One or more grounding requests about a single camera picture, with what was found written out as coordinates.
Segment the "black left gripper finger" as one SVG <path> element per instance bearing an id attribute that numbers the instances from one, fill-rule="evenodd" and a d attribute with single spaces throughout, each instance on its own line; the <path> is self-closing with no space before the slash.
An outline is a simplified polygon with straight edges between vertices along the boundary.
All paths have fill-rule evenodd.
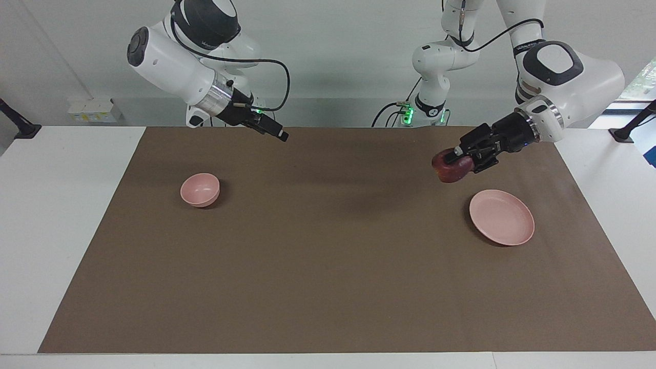
<path id="1" fill-rule="evenodd" d="M 493 166 L 496 166 L 499 161 L 497 159 L 497 156 L 499 156 L 501 152 L 497 150 L 474 150 L 471 151 L 470 157 L 473 159 L 473 170 L 472 172 L 475 174 L 480 173 L 481 171 L 488 170 L 489 168 L 492 168 Z"/>
<path id="2" fill-rule="evenodd" d="M 497 149 L 491 127 L 484 123 L 459 138 L 459 144 L 447 151 L 446 157 L 495 157 Z"/>

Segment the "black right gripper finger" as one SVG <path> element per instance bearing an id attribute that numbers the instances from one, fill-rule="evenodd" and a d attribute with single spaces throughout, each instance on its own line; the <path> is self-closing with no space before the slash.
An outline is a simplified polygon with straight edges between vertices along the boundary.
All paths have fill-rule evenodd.
<path id="1" fill-rule="evenodd" d="M 278 123 L 255 123 L 252 128 L 260 134 L 271 135 L 278 140 L 285 142 L 284 127 Z"/>
<path id="2" fill-rule="evenodd" d="M 278 138 L 279 140 L 288 140 L 289 134 L 284 131 L 284 127 L 271 117 L 261 114 L 259 118 L 260 133 L 267 134 Z"/>

